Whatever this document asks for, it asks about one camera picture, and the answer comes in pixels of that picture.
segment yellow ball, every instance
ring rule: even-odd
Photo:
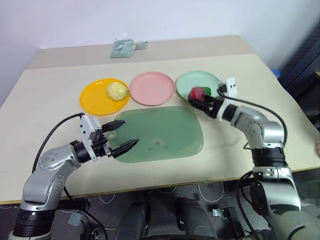
[[[121,84],[120,82],[113,82],[109,84],[107,93],[112,100],[121,101],[128,95],[129,90],[127,86]]]

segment black cable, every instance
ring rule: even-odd
[[[88,216],[87,215],[85,215],[85,214],[82,214],[83,216],[85,216],[85,218],[86,218],[86,220],[87,220],[87,222],[88,222],[88,224],[89,224],[89,226],[90,226],[90,228],[91,228],[91,230],[90,231],[92,231],[93,229],[94,229],[94,227],[92,226],[92,224],[91,224],[91,222],[90,222],[90,220],[89,220],[89,218],[88,218]]]
[[[91,213],[89,213],[88,211],[86,211],[86,210],[84,210],[84,209],[82,209],[81,211],[84,213],[84,215],[88,215],[90,218],[92,218],[93,221],[95,221],[95,222],[99,225],[99,227],[102,229],[102,232],[103,232],[103,234],[104,234],[105,240],[108,240],[108,234],[107,234],[107,231],[106,231],[106,229],[105,229],[105,226],[104,226],[100,221],[98,221],[98,220],[97,220]]]
[[[239,192],[239,189],[240,189],[240,185],[243,181],[243,179],[246,179],[246,178],[249,178],[251,175],[253,174],[253,171],[249,171],[247,172],[246,174],[244,174],[240,180],[237,182],[236,184],[236,201],[238,203],[238,206],[239,206],[239,209],[240,209],[240,212],[246,222],[246,224],[248,225],[250,231],[252,232],[253,236],[255,237],[256,240],[260,240],[259,236],[257,235],[257,233],[255,232],[254,228],[252,227],[249,219],[247,218],[247,215],[244,211],[244,208],[242,207],[242,204],[241,204],[241,201],[240,201],[240,192]]]
[[[249,200],[249,198],[245,195],[245,192],[244,192],[244,187],[240,187],[240,190],[241,190],[241,193],[244,197],[244,199],[252,206],[252,202]]]
[[[266,110],[266,111],[268,111],[269,113],[271,113],[271,114],[273,114],[274,116],[276,116],[276,118],[279,119],[279,121],[281,122],[282,127],[283,127],[283,131],[284,131],[283,148],[286,146],[286,144],[287,144],[287,139],[288,139],[288,129],[287,129],[287,125],[286,125],[285,121],[282,119],[282,117],[280,117],[275,111],[272,111],[271,109],[269,109],[269,108],[267,108],[267,107],[265,107],[265,106],[262,106],[262,105],[259,105],[259,104],[256,104],[256,103],[253,103],[253,102],[250,102],[250,101],[246,101],[246,100],[242,100],[242,99],[239,99],[239,98],[234,98],[234,97],[226,96],[226,95],[224,95],[219,89],[217,90],[217,93],[218,93],[221,97],[223,97],[223,98],[226,98],[226,99],[234,100],[234,101],[237,101],[237,102],[240,102],[240,103],[244,103],[244,104],[248,104],[248,105],[255,106],[255,107],[257,107],[257,108]]]
[[[55,132],[55,130],[57,130],[57,128],[60,127],[64,122],[66,122],[66,121],[68,121],[70,119],[76,118],[76,117],[80,117],[81,118],[82,115],[84,115],[83,112],[68,116],[65,119],[63,119],[62,121],[60,121],[57,125],[54,126],[54,128],[49,132],[48,136],[46,136],[46,138],[44,139],[44,141],[43,141],[38,153],[35,156],[33,167],[32,167],[32,173],[36,170],[40,155],[41,155],[42,151],[44,150],[45,145],[47,144],[49,138],[52,136],[52,134]],[[70,194],[67,191],[66,187],[64,187],[64,192],[67,195],[67,197],[72,201],[73,198],[70,196]]]
[[[299,195],[302,198],[314,198],[314,199],[319,199],[320,196],[306,196],[306,195]]]
[[[73,201],[74,199],[72,198],[72,196],[69,194],[66,186],[64,186],[63,188],[64,192],[65,192],[65,195],[68,197],[69,200]]]
[[[243,146],[242,149],[244,149],[244,150],[251,150],[250,147],[247,147],[248,145],[249,145],[249,143],[246,142],[246,144]]]
[[[83,231],[84,231],[84,233],[86,233],[86,232],[87,232],[87,228],[86,228],[86,225],[85,225],[84,221],[80,220],[80,222],[81,222],[82,225],[83,225]]]

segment robotic arm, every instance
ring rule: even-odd
[[[52,148],[38,160],[35,171],[23,187],[22,200],[9,240],[49,240],[51,225],[68,176],[89,160],[107,155],[114,158],[128,152],[139,139],[129,140],[116,149],[107,146],[103,133],[121,127],[116,120],[101,125],[94,117],[81,116],[81,142]]]
[[[229,121],[243,132],[253,158],[250,188],[253,209],[271,225],[278,240],[319,239],[320,220],[301,212],[301,203],[284,153],[284,130],[261,112],[233,105],[236,81],[228,78],[219,87],[222,96],[190,97],[190,104],[208,116]]]

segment green rectangular tray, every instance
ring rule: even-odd
[[[126,120],[126,123],[106,133],[110,147],[139,138],[129,152],[117,157],[120,162],[185,158],[199,153],[204,145],[199,120],[191,108],[167,106],[128,110],[115,120]]]

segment table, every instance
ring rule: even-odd
[[[17,81],[0,109],[0,204],[18,203],[38,149],[60,120],[82,112],[79,96],[89,83],[117,78],[129,84],[137,75],[157,71],[176,80],[203,70],[220,80],[235,77],[238,97],[280,114],[288,128],[286,160],[293,171],[318,168],[317,129],[270,69],[238,36],[151,42],[131,58],[110,59],[112,45],[43,49]],[[188,106],[177,93],[162,106]],[[119,112],[100,116],[103,124],[131,109],[148,108],[130,99]],[[123,163],[112,157],[90,161],[71,174],[66,187],[73,196],[90,196],[142,188],[238,179],[253,167],[246,138],[229,122],[194,110],[204,137],[200,153],[179,159]],[[270,119],[275,117],[264,112]],[[62,125],[45,150],[79,139],[79,119]]]

